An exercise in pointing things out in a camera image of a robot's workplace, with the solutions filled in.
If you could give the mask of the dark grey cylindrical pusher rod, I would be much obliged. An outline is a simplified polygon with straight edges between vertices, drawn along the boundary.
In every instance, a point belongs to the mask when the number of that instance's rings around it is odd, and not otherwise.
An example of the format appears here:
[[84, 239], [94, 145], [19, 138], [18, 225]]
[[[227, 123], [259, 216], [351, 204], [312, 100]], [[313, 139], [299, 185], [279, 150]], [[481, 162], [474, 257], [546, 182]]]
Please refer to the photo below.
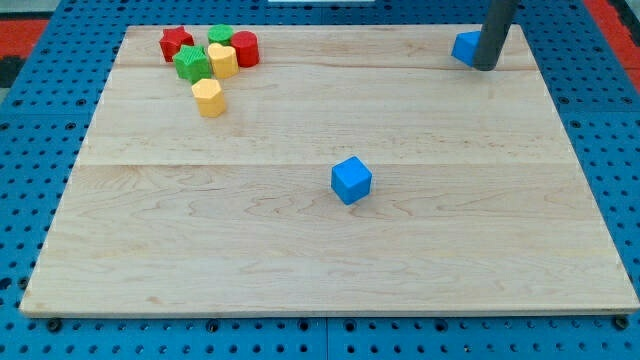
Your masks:
[[492, 71], [497, 66], [518, 3], [518, 0], [490, 1], [473, 56], [472, 64], [475, 69]]

